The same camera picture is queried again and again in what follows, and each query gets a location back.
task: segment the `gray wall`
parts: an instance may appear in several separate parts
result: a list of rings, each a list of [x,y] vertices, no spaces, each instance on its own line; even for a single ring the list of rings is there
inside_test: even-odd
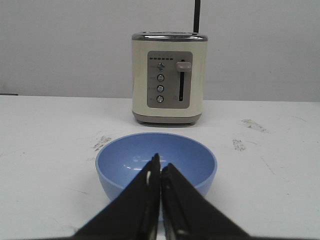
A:
[[[131,35],[192,31],[193,0],[0,0],[0,93],[130,98]],[[320,102],[319,0],[202,0],[210,100]]]

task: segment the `white table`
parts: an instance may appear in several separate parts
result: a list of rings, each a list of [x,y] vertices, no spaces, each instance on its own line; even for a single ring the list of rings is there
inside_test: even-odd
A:
[[[320,103],[204,101],[193,126],[139,124],[131,99],[0,96],[0,239],[66,237],[110,201],[110,140],[168,132],[210,148],[206,198],[253,236],[320,237]],[[160,228],[158,239],[165,239]]]

